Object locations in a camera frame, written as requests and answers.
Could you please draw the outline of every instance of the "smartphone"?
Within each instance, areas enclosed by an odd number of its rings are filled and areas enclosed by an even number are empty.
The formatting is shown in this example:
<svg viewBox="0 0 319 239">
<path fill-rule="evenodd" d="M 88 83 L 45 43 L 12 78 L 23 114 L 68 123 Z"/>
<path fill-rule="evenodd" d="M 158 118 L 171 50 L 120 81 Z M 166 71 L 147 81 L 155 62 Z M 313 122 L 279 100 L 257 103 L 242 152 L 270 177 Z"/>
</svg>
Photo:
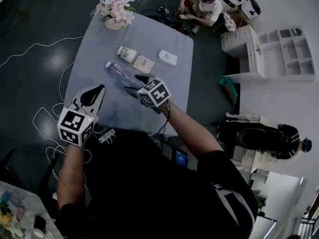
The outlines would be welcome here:
<svg viewBox="0 0 319 239">
<path fill-rule="evenodd" d="M 181 149 L 175 147 L 172 149 L 171 160 L 178 165 L 187 167 L 187 153 Z"/>
</svg>

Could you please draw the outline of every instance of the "small box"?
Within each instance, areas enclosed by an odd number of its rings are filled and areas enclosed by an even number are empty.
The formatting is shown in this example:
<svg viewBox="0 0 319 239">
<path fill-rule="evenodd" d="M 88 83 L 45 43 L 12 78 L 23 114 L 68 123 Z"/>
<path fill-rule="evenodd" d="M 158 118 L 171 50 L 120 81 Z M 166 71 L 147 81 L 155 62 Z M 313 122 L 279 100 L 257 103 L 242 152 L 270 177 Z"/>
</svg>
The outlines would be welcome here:
<svg viewBox="0 0 319 239">
<path fill-rule="evenodd" d="M 94 131 L 94 120 L 94 117 L 63 108 L 58 121 L 60 139 L 82 146 Z"/>
<path fill-rule="evenodd" d="M 171 94 L 162 79 L 155 77 L 144 87 L 138 90 L 137 94 L 146 106 L 159 107 Z"/>
<path fill-rule="evenodd" d="M 177 56 L 164 50 L 159 52 L 159 59 L 170 66 L 176 66 L 177 64 Z"/>
<path fill-rule="evenodd" d="M 142 55 L 139 55 L 133 65 L 134 68 L 140 70 L 142 73 L 150 73 L 154 62 Z"/>
</svg>

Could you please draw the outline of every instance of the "person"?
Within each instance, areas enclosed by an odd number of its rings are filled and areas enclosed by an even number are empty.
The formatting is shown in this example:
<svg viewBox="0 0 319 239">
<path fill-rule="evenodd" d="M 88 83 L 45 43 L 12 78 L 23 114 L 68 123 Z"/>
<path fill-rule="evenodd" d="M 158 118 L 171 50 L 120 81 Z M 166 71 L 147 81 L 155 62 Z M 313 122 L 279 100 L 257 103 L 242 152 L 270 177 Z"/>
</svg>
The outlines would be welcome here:
<svg viewBox="0 0 319 239">
<path fill-rule="evenodd" d="M 192 33 L 197 33 L 201 24 L 212 27 L 223 7 L 220 0 L 180 0 L 179 13 L 184 13 L 186 9 L 190 13 L 186 15 L 186 19 L 196 21 Z"/>
<path fill-rule="evenodd" d="M 85 166 L 85 147 L 70 144 L 57 186 L 68 238 L 227 234 L 248 239 L 258 207 L 243 177 L 207 129 L 172 102 L 159 109 L 198 159 L 197 171 L 167 159 L 144 132 L 118 130 L 107 152 L 95 145 Z M 92 197 L 87 209 L 83 168 Z"/>
<path fill-rule="evenodd" d="M 272 134 L 271 142 L 268 143 L 269 146 L 266 146 L 266 150 L 274 152 L 272 156 L 276 159 L 289 159 L 297 153 L 309 152 L 312 148 L 311 140 L 305 138 L 300 141 L 298 130 L 293 126 L 285 124 L 279 124 L 278 128 L 273 128 L 261 123 L 219 122 L 217 138 L 221 143 L 226 145 L 240 145 L 238 135 L 246 129 L 262 129 L 265 132 L 270 132 Z"/>
</svg>

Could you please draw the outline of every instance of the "floor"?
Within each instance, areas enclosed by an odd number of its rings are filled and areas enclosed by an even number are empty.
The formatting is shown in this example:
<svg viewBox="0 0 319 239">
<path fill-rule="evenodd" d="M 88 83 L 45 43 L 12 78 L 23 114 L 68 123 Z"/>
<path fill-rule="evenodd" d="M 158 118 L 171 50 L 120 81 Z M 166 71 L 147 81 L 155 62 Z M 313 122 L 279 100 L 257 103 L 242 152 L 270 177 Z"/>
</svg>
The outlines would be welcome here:
<svg viewBox="0 0 319 239">
<path fill-rule="evenodd" d="M 83 36 L 90 23 L 90 12 L 99 0 L 4 0 L 0 4 L 0 22 L 8 15 L 11 6 L 26 11 L 29 16 L 0 36 L 0 64 L 13 54 L 23 53 L 35 42 L 52 44 L 65 37 Z M 179 0 L 136 0 L 137 12 L 164 5 L 176 11 Z M 219 87 L 219 80 L 230 70 L 226 54 L 221 50 L 218 34 L 201 29 L 194 40 L 193 65 L 187 113 L 201 124 L 224 119 L 232 107 Z M 58 87 L 61 74 L 76 56 L 81 40 L 66 40 L 52 47 L 35 46 L 22 57 L 11 58 L 0 68 L 0 160 L 13 147 L 18 151 L 8 164 L 19 176 L 23 188 L 35 192 L 49 162 L 45 155 L 52 140 L 40 135 L 32 124 L 37 111 L 50 110 L 60 103 Z M 63 77 L 64 94 L 71 70 Z M 41 110 L 34 121 L 47 137 L 58 139 L 56 122 Z M 214 126 L 207 127 L 216 134 Z M 63 161 L 60 156 L 56 171 Z M 51 176 L 44 203 L 51 216 L 57 215 L 56 202 L 52 199 L 57 181 Z"/>
</svg>

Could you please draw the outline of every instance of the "desk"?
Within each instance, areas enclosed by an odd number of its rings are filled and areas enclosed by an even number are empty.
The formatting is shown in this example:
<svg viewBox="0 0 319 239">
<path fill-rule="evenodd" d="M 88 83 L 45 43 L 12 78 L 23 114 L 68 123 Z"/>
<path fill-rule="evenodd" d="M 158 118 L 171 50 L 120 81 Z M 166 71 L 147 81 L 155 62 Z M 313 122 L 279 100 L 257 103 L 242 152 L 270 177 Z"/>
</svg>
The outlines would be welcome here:
<svg viewBox="0 0 319 239">
<path fill-rule="evenodd" d="M 111 61 L 119 64 L 130 76 L 141 73 L 116 55 L 121 45 L 155 62 L 151 73 L 165 81 L 172 94 L 170 100 L 186 111 L 193 56 L 192 39 L 136 13 L 132 25 L 119 31 L 107 29 L 104 19 L 98 15 L 92 18 L 76 55 L 64 106 L 72 101 L 78 90 L 103 84 L 106 93 L 98 112 L 100 125 L 158 132 L 166 121 L 164 115 L 142 106 L 140 100 L 128 95 L 105 70 L 106 62 Z M 157 59 L 160 50 L 178 56 L 177 65 L 171 67 Z M 177 135 L 170 124 L 166 126 L 165 135 Z"/>
<path fill-rule="evenodd" d="M 10 201 L 8 202 L 9 208 L 13 214 L 12 222 L 16 222 L 15 216 L 17 208 L 19 206 L 23 206 L 25 208 L 25 212 L 20 225 L 22 228 L 26 229 L 26 232 L 32 236 L 32 238 L 37 238 L 33 233 L 33 224 L 35 216 L 39 215 L 45 219 L 47 225 L 50 224 L 48 229 L 51 231 L 54 239 L 63 239 L 63 236 L 55 224 L 51 223 L 51 217 L 49 216 L 49 213 L 36 194 L 0 181 L 0 196 L 2 196 L 5 191 L 10 192 L 12 195 Z"/>
</svg>

